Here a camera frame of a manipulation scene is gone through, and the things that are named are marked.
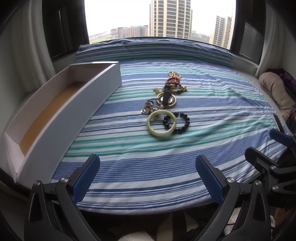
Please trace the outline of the purple cloth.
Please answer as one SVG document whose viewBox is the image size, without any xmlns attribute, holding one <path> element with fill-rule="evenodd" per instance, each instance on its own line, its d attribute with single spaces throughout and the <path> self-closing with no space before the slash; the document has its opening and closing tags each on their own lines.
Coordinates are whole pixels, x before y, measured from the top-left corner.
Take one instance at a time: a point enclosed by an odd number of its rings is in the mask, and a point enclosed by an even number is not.
<svg viewBox="0 0 296 241">
<path fill-rule="evenodd" d="M 267 72 L 272 72 L 278 75 L 283 81 L 283 85 L 287 93 L 295 99 L 296 95 L 296 80 L 283 68 L 268 69 Z"/>
</svg>

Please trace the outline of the white cardboard box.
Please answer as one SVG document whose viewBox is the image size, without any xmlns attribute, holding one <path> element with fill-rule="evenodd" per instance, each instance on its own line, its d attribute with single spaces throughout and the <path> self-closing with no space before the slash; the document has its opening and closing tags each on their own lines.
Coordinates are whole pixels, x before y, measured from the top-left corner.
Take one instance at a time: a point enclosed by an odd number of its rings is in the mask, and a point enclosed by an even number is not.
<svg viewBox="0 0 296 241">
<path fill-rule="evenodd" d="M 121 86 L 118 62 L 72 64 L 40 87 L 4 132 L 15 183 L 31 188 L 51 181 L 86 123 Z"/>
</svg>

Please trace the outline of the gold bangle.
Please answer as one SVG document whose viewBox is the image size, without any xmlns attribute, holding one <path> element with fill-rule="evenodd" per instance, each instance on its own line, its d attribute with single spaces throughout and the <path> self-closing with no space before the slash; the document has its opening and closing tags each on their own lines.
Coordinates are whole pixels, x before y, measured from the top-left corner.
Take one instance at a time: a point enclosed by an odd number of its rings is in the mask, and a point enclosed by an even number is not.
<svg viewBox="0 0 296 241">
<path fill-rule="evenodd" d="M 168 106 L 165 106 L 165 105 L 162 104 L 162 97 L 163 97 L 163 92 L 159 93 L 157 95 L 157 98 L 156 98 L 157 101 L 158 101 L 158 103 L 163 106 L 162 109 L 165 109 L 165 108 L 173 108 L 176 105 L 176 103 L 177 103 L 176 97 L 173 94 L 171 94 L 171 97 L 172 97 L 173 101 Z"/>
</svg>

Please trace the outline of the black phone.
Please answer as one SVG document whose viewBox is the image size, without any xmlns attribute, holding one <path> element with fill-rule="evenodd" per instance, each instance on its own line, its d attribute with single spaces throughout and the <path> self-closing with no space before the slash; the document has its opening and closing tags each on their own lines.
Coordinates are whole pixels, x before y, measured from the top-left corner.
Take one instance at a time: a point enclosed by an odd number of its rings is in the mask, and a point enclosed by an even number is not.
<svg viewBox="0 0 296 241">
<path fill-rule="evenodd" d="M 279 117 L 274 113 L 272 114 L 272 116 L 273 116 L 273 119 L 274 119 L 274 122 L 276 124 L 276 128 L 278 129 L 278 131 L 280 131 L 282 133 L 285 133 L 285 130 L 284 130 L 284 128 L 283 128 L 283 126 L 282 126 L 282 124 L 280 122 Z"/>
</svg>

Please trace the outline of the blue striped bed sheet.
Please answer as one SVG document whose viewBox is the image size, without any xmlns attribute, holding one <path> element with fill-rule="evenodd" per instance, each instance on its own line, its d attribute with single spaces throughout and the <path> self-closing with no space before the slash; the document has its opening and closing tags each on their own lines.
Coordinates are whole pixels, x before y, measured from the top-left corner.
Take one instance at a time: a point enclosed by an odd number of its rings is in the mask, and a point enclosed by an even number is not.
<svg viewBox="0 0 296 241">
<path fill-rule="evenodd" d="M 86 123 L 52 177 L 52 182 L 82 166 L 91 154 L 100 169 L 84 199 L 83 210 L 108 214 L 170 212 L 210 199 L 196 172 L 204 155 L 226 177 L 248 182 L 258 172 L 244 152 L 249 147 L 278 160 L 286 147 L 269 136 L 274 109 L 262 93 L 233 67 L 225 49 L 178 39 L 124 39 L 81 46 L 77 63 L 116 61 L 121 86 Z M 144 103 L 156 99 L 165 84 L 177 103 L 165 108 L 177 119 L 172 134 L 147 130 Z M 157 115 L 151 127 L 171 128 Z"/>
</svg>

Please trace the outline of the white left curtain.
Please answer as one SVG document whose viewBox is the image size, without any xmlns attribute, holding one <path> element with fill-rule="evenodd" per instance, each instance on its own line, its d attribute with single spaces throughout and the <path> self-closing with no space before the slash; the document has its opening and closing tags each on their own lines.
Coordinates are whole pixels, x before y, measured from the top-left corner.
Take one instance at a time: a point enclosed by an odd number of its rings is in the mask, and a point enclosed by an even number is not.
<svg viewBox="0 0 296 241">
<path fill-rule="evenodd" d="M 42 1 L 26 1 L 11 20 L 11 40 L 16 67 L 27 92 L 56 75 L 46 43 Z"/>
</svg>

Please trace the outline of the white right curtain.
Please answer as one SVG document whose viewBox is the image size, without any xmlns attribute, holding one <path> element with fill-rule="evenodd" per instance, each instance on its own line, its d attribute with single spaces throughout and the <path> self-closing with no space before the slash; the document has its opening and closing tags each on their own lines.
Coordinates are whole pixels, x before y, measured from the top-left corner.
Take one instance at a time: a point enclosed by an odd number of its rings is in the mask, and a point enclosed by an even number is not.
<svg viewBox="0 0 296 241">
<path fill-rule="evenodd" d="M 283 50 L 283 21 L 269 3 L 266 3 L 265 6 L 265 34 L 261 60 L 255 73 L 257 78 L 269 68 L 279 68 Z"/>
</svg>

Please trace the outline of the pale green jade bangle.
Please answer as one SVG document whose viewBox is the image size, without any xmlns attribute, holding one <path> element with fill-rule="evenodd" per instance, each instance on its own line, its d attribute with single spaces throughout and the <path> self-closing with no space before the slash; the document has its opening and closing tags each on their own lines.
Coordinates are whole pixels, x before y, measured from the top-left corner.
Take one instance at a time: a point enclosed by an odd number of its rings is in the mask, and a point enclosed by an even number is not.
<svg viewBox="0 0 296 241">
<path fill-rule="evenodd" d="M 173 120 L 173 125 L 167 131 L 157 132 L 154 129 L 152 129 L 151 120 L 155 116 L 161 115 L 161 114 L 165 114 L 165 115 L 169 116 Z M 175 115 L 172 112 L 170 112 L 168 110 L 165 110 L 165 109 L 156 110 L 153 113 L 151 113 L 147 118 L 147 130 L 149 131 L 150 134 L 152 134 L 152 135 L 154 135 L 156 137 L 166 137 L 166 136 L 172 134 L 173 131 L 175 130 L 176 126 L 177 126 L 177 119 L 176 119 Z"/>
</svg>

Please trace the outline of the silver ring chain jewelry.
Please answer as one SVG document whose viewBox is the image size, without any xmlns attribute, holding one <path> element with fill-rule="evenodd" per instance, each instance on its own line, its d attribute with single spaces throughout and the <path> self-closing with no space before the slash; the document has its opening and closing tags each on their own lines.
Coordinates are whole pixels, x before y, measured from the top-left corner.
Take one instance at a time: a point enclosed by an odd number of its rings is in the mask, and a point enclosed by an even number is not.
<svg viewBox="0 0 296 241">
<path fill-rule="evenodd" d="M 163 106 L 158 103 L 157 99 L 149 99 L 147 100 L 142 109 L 140 110 L 141 114 L 150 115 L 151 113 L 162 109 Z"/>
</svg>

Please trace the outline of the white curtain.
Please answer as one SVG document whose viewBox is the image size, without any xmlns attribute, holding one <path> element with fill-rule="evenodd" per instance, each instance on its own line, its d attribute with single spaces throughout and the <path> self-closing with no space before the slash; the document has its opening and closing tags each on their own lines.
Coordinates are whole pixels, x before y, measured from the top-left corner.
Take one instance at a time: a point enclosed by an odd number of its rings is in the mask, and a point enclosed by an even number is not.
<svg viewBox="0 0 296 241">
<path fill-rule="evenodd" d="M 16 67 L 27 92 L 56 75 L 46 43 L 42 1 L 26 1 L 11 20 L 11 40 Z"/>
<path fill-rule="evenodd" d="M 283 21 L 269 3 L 266 3 L 265 6 L 265 34 L 261 60 L 255 73 L 257 78 L 269 68 L 279 68 L 283 50 Z"/>
</svg>

